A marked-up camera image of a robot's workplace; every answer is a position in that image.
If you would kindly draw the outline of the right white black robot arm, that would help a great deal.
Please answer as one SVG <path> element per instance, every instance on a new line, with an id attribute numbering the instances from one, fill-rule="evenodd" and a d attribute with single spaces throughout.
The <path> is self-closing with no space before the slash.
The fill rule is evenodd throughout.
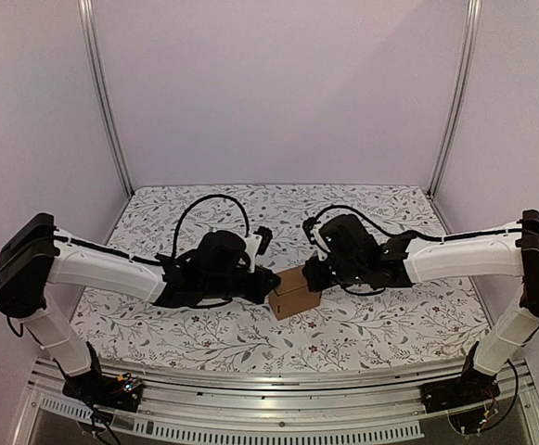
<path id="1" fill-rule="evenodd" d="M 366 226 L 371 221 L 349 206 L 321 223 L 302 224 L 316 253 L 302 272 L 312 292 L 333 286 L 368 285 L 373 292 L 409 288 L 445 278 L 506 275 L 521 280 L 520 293 L 490 333 L 469 351 L 452 396 L 471 404 L 484 393 L 510 356 L 539 328 L 539 211 L 525 210 L 503 226 L 454 235 L 408 230 L 380 244 Z"/>

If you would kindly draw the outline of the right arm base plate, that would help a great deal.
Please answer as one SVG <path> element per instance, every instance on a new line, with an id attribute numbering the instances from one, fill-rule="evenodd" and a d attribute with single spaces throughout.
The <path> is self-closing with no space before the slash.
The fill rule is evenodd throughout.
<path id="1" fill-rule="evenodd" d="M 419 387 L 420 401 L 427 413 L 437 413 L 494 399 L 500 395 L 495 378 L 489 375 L 460 375 Z"/>

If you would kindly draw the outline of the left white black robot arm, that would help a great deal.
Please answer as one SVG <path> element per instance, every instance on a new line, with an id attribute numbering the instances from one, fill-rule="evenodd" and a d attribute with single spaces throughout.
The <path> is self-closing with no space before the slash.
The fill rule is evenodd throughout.
<path id="1" fill-rule="evenodd" d="M 262 304 L 280 277 L 257 264 L 272 239 L 262 227 L 241 236 L 210 232 L 181 255 L 152 259 L 108 248 L 56 227 L 48 213 L 35 215 L 0 251 L 0 312 L 16 319 L 91 402 L 110 393 L 97 356 L 45 294 L 53 285 L 102 289 L 166 309 L 212 309 L 234 298 Z"/>

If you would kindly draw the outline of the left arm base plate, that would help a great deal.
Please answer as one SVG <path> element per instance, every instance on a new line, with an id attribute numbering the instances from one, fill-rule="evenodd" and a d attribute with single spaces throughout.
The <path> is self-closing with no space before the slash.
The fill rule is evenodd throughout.
<path id="1" fill-rule="evenodd" d="M 64 395 L 82 401 L 88 407 L 103 406 L 130 413 L 137 412 L 145 387 L 138 376 L 130 373 L 107 376 L 99 368 L 80 375 L 63 376 Z"/>

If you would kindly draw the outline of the brown cardboard box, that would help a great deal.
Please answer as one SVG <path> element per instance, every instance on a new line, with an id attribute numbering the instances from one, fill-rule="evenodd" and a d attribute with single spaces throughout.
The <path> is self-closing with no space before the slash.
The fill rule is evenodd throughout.
<path id="1" fill-rule="evenodd" d="M 281 283 L 269 294 L 268 304 L 278 321 L 320 305 L 321 293 L 308 289 L 302 266 L 287 269 L 277 276 Z"/>

